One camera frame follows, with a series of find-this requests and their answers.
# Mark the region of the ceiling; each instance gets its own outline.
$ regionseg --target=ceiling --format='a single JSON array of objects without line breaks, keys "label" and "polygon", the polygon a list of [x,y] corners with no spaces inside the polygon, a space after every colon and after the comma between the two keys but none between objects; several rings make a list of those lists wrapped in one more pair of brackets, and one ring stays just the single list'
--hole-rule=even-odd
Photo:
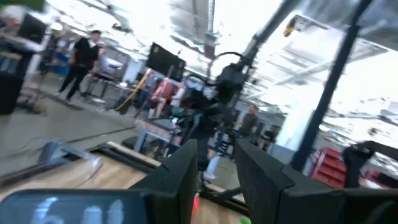
[{"label": "ceiling", "polygon": [[[198,52],[177,43],[203,48],[205,33],[218,37],[216,54],[243,52],[253,34],[271,18],[282,0],[47,0],[64,12],[62,20],[73,29],[86,32],[101,29],[104,38],[120,49],[144,57],[148,46],[158,42],[172,52],[182,50],[188,68],[205,73],[208,60]],[[375,1],[366,13],[361,36],[351,54],[333,105],[352,105],[367,99],[395,98],[394,76],[398,59],[398,2]],[[322,86],[333,65],[347,23],[358,0],[302,0],[302,4],[280,25],[256,57],[255,86],[248,84],[244,97],[255,103],[288,105],[298,88]],[[106,5],[112,5],[110,13]],[[298,15],[298,29],[289,37],[282,35],[288,21]],[[130,27],[123,34],[113,24]],[[215,62],[212,74],[236,61],[235,56]]]}]

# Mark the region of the concrete floor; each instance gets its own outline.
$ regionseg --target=concrete floor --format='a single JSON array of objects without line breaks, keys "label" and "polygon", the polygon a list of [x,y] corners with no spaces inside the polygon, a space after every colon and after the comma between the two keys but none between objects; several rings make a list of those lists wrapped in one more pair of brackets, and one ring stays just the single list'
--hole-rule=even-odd
[{"label": "concrete floor", "polygon": [[[55,93],[61,80],[49,77],[42,89]],[[119,95],[117,90],[109,89],[107,100],[115,100]],[[132,113],[125,116],[104,114],[97,106],[88,105],[74,97],[74,104],[85,110],[76,111],[49,98],[40,100],[40,104],[47,108],[47,116],[27,114],[15,111],[9,116],[0,116],[0,155],[8,154],[19,149],[36,149],[48,139],[71,141],[82,137],[98,135],[128,128],[134,125]],[[104,134],[95,138],[78,141],[72,145],[78,149],[87,149],[98,144],[114,141],[120,143],[123,139],[137,135],[136,129],[129,129],[114,134]],[[221,158],[215,171],[216,179],[211,182],[224,189],[231,189],[239,185],[235,164]]]}]

